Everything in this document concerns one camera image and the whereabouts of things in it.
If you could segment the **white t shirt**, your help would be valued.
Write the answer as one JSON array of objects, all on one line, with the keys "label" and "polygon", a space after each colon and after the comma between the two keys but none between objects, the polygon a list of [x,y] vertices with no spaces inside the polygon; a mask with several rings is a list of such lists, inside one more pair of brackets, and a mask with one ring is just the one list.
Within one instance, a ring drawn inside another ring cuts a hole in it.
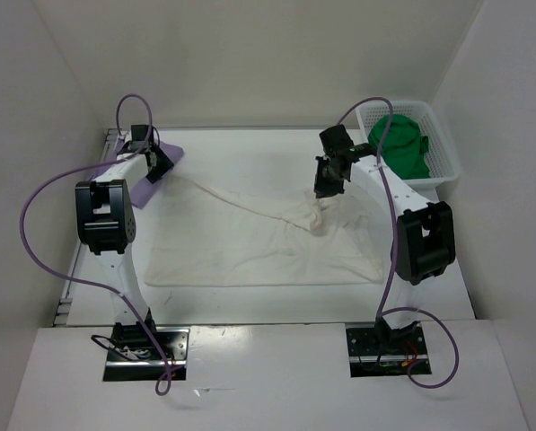
[{"label": "white t shirt", "polygon": [[382,257],[357,198],[246,195],[178,176],[163,191],[145,283],[152,287],[379,283]]}]

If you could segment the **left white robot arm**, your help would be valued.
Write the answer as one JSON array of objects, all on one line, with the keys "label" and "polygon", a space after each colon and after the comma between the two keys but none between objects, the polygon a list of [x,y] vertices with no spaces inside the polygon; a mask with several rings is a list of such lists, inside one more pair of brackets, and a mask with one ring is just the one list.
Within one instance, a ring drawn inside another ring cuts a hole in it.
[{"label": "left white robot arm", "polygon": [[128,347],[147,359],[157,353],[160,338],[133,263],[136,219],[129,190],[137,185],[151,189],[174,162],[152,143],[127,162],[138,147],[138,142],[125,143],[115,164],[93,180],[78,182],[75,208],[79,239],[101,264],[108,286],[118,291],[112,296],[116,319],[111,343],[121,355]]}]

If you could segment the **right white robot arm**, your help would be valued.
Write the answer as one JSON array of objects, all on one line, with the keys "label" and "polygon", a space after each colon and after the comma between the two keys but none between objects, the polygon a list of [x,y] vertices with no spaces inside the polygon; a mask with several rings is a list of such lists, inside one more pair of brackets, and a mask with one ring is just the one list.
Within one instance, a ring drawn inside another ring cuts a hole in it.
[{"label": "right white robot arm", "polygon": [[314,191],[330,198],[349,182],[387,212],[392,243],[386,290],[374,324],[374,343],[384,353],[401,347],[417,325],[419,287],[441,276],[455,261],[453,212],[444,202],[416,193],[368,144],[323,146],[318,156]]}]

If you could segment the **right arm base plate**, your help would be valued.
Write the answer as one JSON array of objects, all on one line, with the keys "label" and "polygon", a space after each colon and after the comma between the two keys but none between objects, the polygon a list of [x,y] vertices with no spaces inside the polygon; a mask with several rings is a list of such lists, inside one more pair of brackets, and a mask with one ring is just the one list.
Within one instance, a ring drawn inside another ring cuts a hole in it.
[{"label": "right arm base plate", "polygon": [[372,323],[347,325],[347,352],[352,378],[431,374],[424,332],[418,323],[391,340],[380,340]]}]

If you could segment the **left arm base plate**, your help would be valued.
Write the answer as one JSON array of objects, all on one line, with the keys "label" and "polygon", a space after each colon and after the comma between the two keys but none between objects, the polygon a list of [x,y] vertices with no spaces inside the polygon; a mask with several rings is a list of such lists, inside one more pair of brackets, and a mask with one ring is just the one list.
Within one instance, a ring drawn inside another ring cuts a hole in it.
[{"label": "left arm base plate", "polygon": [[[189,329],[161,327],[155,330],[154,337],[171,362],[171,379],[185,381]],[[163,376],[164,362],[141,328],[127,334],[114,328],[109,337],[92,335],[92,339],[107,351],[104,382],[156,382]]]}]

